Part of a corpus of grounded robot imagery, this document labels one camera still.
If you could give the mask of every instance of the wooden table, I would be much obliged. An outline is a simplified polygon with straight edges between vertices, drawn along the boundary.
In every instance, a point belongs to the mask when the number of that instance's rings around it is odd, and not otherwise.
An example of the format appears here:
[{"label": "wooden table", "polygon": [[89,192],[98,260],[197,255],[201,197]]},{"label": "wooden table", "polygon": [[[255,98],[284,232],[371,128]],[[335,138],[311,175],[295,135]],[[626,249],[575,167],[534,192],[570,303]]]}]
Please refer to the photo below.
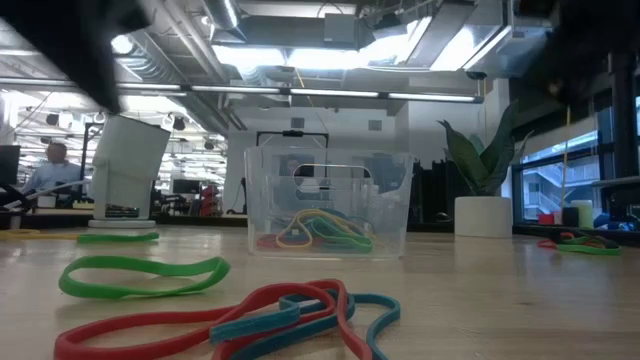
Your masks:
[{"label": "wooden table", "polygon": [[[265,284],[334,277],[351,292],[377,292],[400,301],[402,319],[379,338],[393,360],[626,360],[640,354],[640,261],[636,260],[640,251],[636,249],[625,248],[621,257],[599,257],[538,249],[533,238],[409,234],[407,255],[400,260],[294,260],[249,255],[242,228],[161,227],[160,232],[157,245],[0,243],[2,358],[51,359],[60,332],[110,316],[209,309],[235,304]],[[96,301],[61,293],[57,280],[62,269],[79,256],[96,254],[174,263],[221,255],[233,268],[220,284],[198,295]],[[104,270],[79,271],[76,277],[154,288],[187,281],[149,280]],[[381,311],[359,307],[352,321],[356,331],[363,335]],[[131,345],[196,327],[152,326],[91,343]],[[171,359],[209,359],[211,352],[211,345],[201,344]],[[354,357],[333,331],[270,358]]]}]

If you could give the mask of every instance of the clear plastic container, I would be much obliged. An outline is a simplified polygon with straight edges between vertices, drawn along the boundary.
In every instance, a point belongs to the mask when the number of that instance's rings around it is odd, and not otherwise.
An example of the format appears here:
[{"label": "clear plastic container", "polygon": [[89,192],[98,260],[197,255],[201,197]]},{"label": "clear plastic container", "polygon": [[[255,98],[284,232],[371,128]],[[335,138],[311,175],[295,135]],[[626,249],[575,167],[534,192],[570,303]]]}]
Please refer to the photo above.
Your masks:
[{"label": "clear plastic container", "polygon": [[404,253],[414,158],[381,151],[245,151],[249,249],[294,257]]}]

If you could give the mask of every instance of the green leaf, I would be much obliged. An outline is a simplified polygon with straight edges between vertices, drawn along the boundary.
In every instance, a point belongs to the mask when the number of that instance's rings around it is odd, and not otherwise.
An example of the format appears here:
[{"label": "green leaf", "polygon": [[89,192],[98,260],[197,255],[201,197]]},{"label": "green leaf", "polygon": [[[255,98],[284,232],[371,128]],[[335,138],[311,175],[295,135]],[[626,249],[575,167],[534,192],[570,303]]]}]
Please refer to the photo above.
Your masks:
[{"label": "green leaf", "polygon": [[504,151],[504,147],[511,141],[511,131],[517,115],[518,101],[516,100],[502,113],[496,135],[493,137],[491,144],[480,155],[480,159],[489,173],[493,173],[496,164],[500,161],[500,155]]},{"label": "green leaf", "polygon": [[[449,150],[447,150],[447,149],[443,149],[443,150],[444,150],[444,155],[447,157],[447,159],[453,161],[453,156],[451,156],[451,153],[449,152]],[[464,181],[469,186],[469,189],[471,190],[471,193],[473,193],[474,195],[482,195],[480,193],[480,189],[478,188],[478,185],[472,183],[471,181],[469,181],[467,179],[467,177],[462,174],[462,170],[460,169],[458,164],[456,164],[455,161],[453,161],[453,163],[456,165],[456,167],[458,168],[458,171],[460,172],[460,175],[462,175],[462,178],[464,179]]]},{"label": "green leaf", "polygon": [[458,166],[462,176],[465,177],[467,181],[476,184],[477,187],[477,184],[489,176],[489,174],[482,164],[476,149],[464,135],[453,130],[446,120],[438,122],[446,129],[447,145],[451,159]]},{"label": "green leaf", "polygon": [[524,147],[527,145],[527,139],[529,139],[529,136],[531,136],[531,134],[533,134],[535,130],[531,130],[522,140],[522,145],[520,145],[520,148],[518,150],[516,150],[516,155],[514,156],[512,163],[517,163],[520,158],[522,158],[522,154],[524,153]]},{"label": "green leaf", "polygon": [[504,179],[507,178],[509,165],[511,164],[514,153],[515,141],[513,138],[509,138],[509,142],[503,148],[502,153],[500,153],[500,157],[498,158],[498,162],[496,163],[493,172],[482,182],[480,186],[483,192],[491,196],[496,195],[498,188],[502,185]]},{"label": "green leaf", "polygon": [[478,135],[471,134],[471,136],[469,136],[469,141],[471,141],[478,154],[482,154],[482,152],[484,151],[484,144],[482,143],[482,140],[480,140]]}]

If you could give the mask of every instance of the rubber band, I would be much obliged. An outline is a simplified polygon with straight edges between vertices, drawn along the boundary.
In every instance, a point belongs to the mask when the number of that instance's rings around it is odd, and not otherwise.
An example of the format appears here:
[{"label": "rubber band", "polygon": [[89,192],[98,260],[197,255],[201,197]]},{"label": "rubber band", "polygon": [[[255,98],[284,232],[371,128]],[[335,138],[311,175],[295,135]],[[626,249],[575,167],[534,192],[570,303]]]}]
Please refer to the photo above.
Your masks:
[{"label": "rubber band", "polygon": [[78,244],[98,242],[133,243],[152,241],[160,238],[158,233],[144,235],[111,234],[44,234],[40,230],[16,229],[0,231],[0,240],[76,240]]},{"label": "rubber band", "polygon": [[[337,298],[337,293],[333,290],[328,290],[328,292],[334,297]],[[281,302],[292,301],[292,302],[301,302],[310,300],[308,297],[292,295],[287,296]],[[346,318],[351,319],[353,314],[355,313],[355,300],[352,295],[348,295],[347,299],[347,314]],[[307,307],[311,309],[314,305],[320,305],[321,303],[315,303],[308,305]],[[217,348],[216,352],[219,354],[214,354],[214,359],[231,359],[231,360],[242,360],[242,359],[257,359],[261,356],[265,356],[271,354],[275,351],[286,348],[289,345],[295,344],[299,341],[312,337],[318,333],[329,330],[331,328],[335,328],[338,325],[338,317],[336,314],[318,319],[315,321],[310,321],[306,324],[302,324],[290,329],[282,330],[277,332],[275,335],[264,337],[262,339],[256,340],[239,351],[230,354],[231,349],[226,349],[225,347],[229,347],[227,344],[223,344],[221,348]]]},{"label": "rubber band", "polygon": [[[341,281],[335,280],[335,279],[312,281],[308,284],[322,288],[322,289],[334,289],[338,291],[338,304],[337,304],[336,317],[337,317],[338,327],[340,329],[340,334],[342,336],[342,340],[347,345],[347,347],[351,350],[351,352],[353,352],[359,359],[372,360],[373,354],[372,354],[371,348],[367,345],[367,343],[365,343],[353,332],[353,330],[347,323],[347,308],[348,308],[347,303],[348,303],[349,295],[346,293],[344,284]],[[312,320],[301,319],[297,325],[306,324],[310,321]],[[281,330],[274,330],[274,331],[263,333],[263,334],[246,336],[246,337],[235,339],[232,341],[225,341],[216,347],[212,360],[229,359],[236,352],[246,348],[247,346],[252,344],[254,341],[264,337],[271,336],[271,335],[277,335],[278,333],[288,330],[290,328],[293,328],[293,326],[285,327]]]},{"label": "rubber band", "polygon": [[293,325],[300,320],[300,305],[292,301],[280,300],[280,311],[253,316],[220,324],[211,328],[209,342],[218,344],[225,340],[258,334]]},{"label": "rubber band", "polygon": [[40,230],[16,229],[0,231],[0,240],[75,240],[79,234],[43,234]]},{"label": "rubber band", "polygon": [[[300,302],[309,300],[303,296],[289,296],[281,300],[283,302]],[[376,344],[376,337],[387,326],[395,322],[400,318],[400,303],[390,297],[378,295],[378,294],[353,294],[349,295],[349,302],[347,308],[347,319],[350,319],[355,312],[355,304],[375,304],[382,305],[389,308],[389,311],[378,317],[367,330],[367,344],[371,348],[374,360],[388,360],[388,357],[380,350]],[[285,347],[297,343],[306,338],[317,335],[323,331],[334,328],[337,325],[337,317],[335,315],[315,320],[304,325],[299,325],[288,330],[283,330],[276,333],[273,336],[265,337],[260,340],[254,341],[239,351],[229,356],[229,350],[224,350],[227,357],[216,357],[214,359],[226,359],[242,360],[242,359],[256,359],[261,356],[268,355],[275,351],[284,349]]]},{"label": "rubber band", "polygon": [[592,255],[620,255],[620,246],[602,236],[594,236],[578,230],[554,231],[550,239],[538,242],[538,247],[564,252],[581,252]]},{"label": "rubber band", "polygon": [[[365,253],[373,250],[372,238],[375,238],[375,235],[367,232],[360,225],[347,220],[344,214],[334,210],[331,210],[331,212],[327,210],[306,209],[299,211],[289,225],[276,235],[276,246],[285,249],[308,249],[313,245],[313,234],[315,233],[318,237],[327,240],[325,247],[331,250],[356,250]],[[311,216],[315,216],[315,218],[310,223],[304,221],[305,218]],[[319,227],[329,229],[329,234],[320,231]],[[293,228],[299,228],[305,233],[305,242],[299,243],[296,241],[292,243],[283,241],[283,237]],[[260,239],[257,244],[272,247],[267,242],[260,241]]]},{"label": "rubber band", "polygon": [[101,242],[136,243],[153,241],[160,238],[160,234],[152,232],[144,235],[111,235],[111,234],[79,234],[78,244],[95,244]]},{"label": "rubber band", "polygon": [[[203,281],[178,289],[143,290],[80,282],[69,276],[72,271],[78,269],[132,270],[160,276],[195,276],[209,272],[211,274]],[[174,265],[124,256],[85,256],[75,260],[64,269],[58,286],[65,294],[82,298],[120,299],[129,295],[170,296],[197,292],[211,287],[220,282],[227,275],[229,269],[229,263],[221,257],[194,264]]]},{"label": "rubber band", "polygon": [[[330,286],[331,288],[338,286],[337,283],[342,284],[337,280],[335,280],[335,282],[336,283],[333,283],[334,286]],[[151,360],[170,356],[207,341],[210,327],[236,320],[242,315],[270,305],[278,301],[279,297],[288,294],[303,294],[310,298],[320,300],[325,306],[324,310],[301,315],[300,321],[313,321],[336,312],[335,301],[331,295],[321,288],[307,284],[274,284],[253,291],[244,301],[236,306],[208,311],[156,312],[126,315],[80,326],[58,336],[55,342],[54,356],[58,360]],[[203,321],[213,321],[213,323],[210,326],[191,331],[184,335],[147,344],[108,348],[80,344],[85,340],[117,330],[147,325],[187,324]]]},{"label": "rubber band", "polygon": [[373,359],[388,360],[389,358],[378,347],[376,337],[384,328],[400,319],[400,303],[396,299],[378,294],[354,294],[353,297],[356,304],[375,304],[389,308],[389,311],[380,315],[367,330],[367,344],[371,347]]}]

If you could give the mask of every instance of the man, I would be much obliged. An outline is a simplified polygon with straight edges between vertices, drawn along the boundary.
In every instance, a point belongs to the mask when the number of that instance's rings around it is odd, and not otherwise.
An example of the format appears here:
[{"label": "man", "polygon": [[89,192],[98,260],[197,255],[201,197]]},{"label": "man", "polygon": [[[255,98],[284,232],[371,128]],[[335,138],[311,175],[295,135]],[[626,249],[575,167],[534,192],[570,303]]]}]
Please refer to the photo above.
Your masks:
[{"label": "man", "polygon": [[36,169],[27,184],[22,188],[22,192],[50,189],[60,184],[80,180],[80,166],[69,163],[66,157],[67,147],[64,144],[49,144],[49,147],[47,147],[47,160],[49,162]]}]

